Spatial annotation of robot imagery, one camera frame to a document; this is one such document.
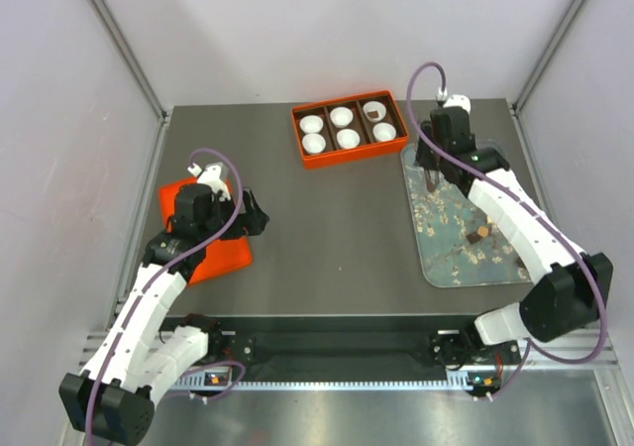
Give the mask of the metal tongs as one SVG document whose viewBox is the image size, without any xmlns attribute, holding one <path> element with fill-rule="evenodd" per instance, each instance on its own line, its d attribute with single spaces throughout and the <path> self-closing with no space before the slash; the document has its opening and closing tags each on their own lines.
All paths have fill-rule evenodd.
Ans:
<svg viewBox="0 0 634 446">
<path fill-rule="evenodd" d="M 433 183 L 431 179 L 431 170 L 430 170 L 430 181 L 425 181 L 426 189 L 429 193 L 433 193 L 437 188 L 439 183 Z"/>
</svg>

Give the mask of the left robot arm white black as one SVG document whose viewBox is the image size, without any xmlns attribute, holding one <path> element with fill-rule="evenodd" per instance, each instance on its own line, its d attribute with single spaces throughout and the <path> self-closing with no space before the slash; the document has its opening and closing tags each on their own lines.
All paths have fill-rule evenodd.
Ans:
<svg viewBox="0 0 634 446">
<path fill-rule="evenodd" d="M 221 180 L 184 183 L 164 228 L 146 244 L 135 282 L 105 340 L 58 393 L 70 425 L 87 439 L 137 445 L 170 388 L 196 362 L 214 363 L 225 341 L 213 325 L 189 320 L 151 350 L 175 300 L 206 261 L 207 248 L 264 231 L 267 215 L 250 189 Z"/>
</svg>

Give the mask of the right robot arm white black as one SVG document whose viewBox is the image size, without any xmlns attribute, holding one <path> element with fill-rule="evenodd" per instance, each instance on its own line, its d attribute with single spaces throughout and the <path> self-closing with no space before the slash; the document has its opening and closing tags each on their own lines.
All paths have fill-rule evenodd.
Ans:
<svg viewBox="0 0 634 446">
<path fill-rule="evenodd" d="M 487 361 L 505 342 L 531 337 L 546 343 L 604 319 L 613 264 L 563 235 L 499 151 L 477 147 L 466 109 L 431 111 L 420 125 L 416 163 L 439 171 L 491 218 L 533 283 L 522 300 L 483 313 L 465 328 L 462 347 L 470 360 Z"/>
</svg>

